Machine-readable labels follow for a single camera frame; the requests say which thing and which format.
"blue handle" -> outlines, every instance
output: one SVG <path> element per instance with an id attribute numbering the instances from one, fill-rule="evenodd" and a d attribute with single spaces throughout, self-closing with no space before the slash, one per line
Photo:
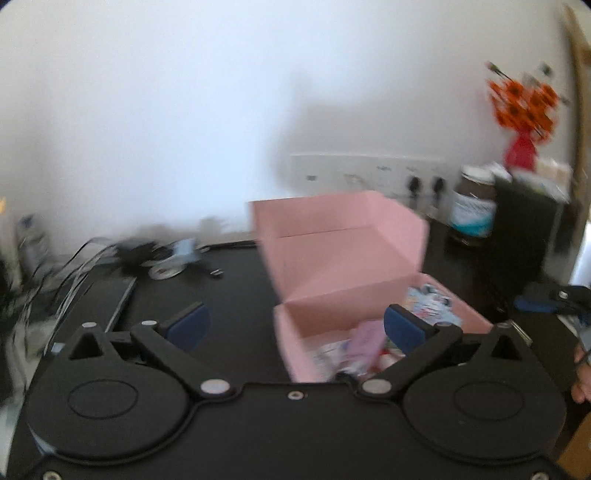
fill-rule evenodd
<path id="1" fill-rule="evenodd" d="M 558 303 L 555 301 L 530 301 L 527 300 L 526 297 L 517 297 L 513 305 L 517 310 L 520 310 L 521 312 L 556 313 L 556 311 L 558 310 Z"/>

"blue gripper pad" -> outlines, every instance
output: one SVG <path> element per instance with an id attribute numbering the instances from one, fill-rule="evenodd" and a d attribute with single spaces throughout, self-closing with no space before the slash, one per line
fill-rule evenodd
<path id="1" fill-rule="evenodd" d="M 437 329 L 398 304 L 390 305 L 384 313 L 384 330 L 388 338 L 402 350 L 411 353 L 437 333 Z"/>
<path id="2" fill-rule="evenodd" d="M 207 335 L 210 326 L 209 310 L 200 302 L 160 324 L 158 331 L 177 348 L 190 352 Z"/>

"box lid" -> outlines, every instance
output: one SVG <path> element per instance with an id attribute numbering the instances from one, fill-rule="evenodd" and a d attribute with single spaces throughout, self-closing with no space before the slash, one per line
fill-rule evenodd
<path id="1" fill-rule="evenodd" d="M 419 271 L 427 222 L 378 192 L 253 202 L 256 238 L 283 301 Z"/>

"power outlet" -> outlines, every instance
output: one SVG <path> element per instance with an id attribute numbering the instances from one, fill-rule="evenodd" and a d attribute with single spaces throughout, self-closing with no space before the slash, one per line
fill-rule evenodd
<path id="1" fill-rule="evenodd" d="M 394 157 L 389 155 L 294 154 L 291 156 L 291 182 L 298 194 L 314 195 L 357 190 L 376 190 L 386 197 L 409 204 L 408 182 L 421 179 L 417 210 L 427 211 L 433 200 L 434 179 L 446 182 L 438 219 L 448 218 L 451 191 L 460 167 L 442 158 Z"/>

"circular disc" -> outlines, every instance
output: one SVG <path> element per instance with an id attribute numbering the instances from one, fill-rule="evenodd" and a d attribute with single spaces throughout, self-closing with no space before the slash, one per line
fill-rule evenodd
<path id="1" fill-rule="evenodd" d="M 117 460 L 169 437 L 188 407 L 188 395 L 173 377 L 90 358 L 49 369 L 31 390 L 27 420 L 44 449 L 72 459 Z"/>
<path id="2" fill-rule="evenodd" d="M 408 389 L 404 411 L 436 449 L 460 460 L 511 462 L 551 445 L 564 401 L 519 362 L 445 368 Z"/>

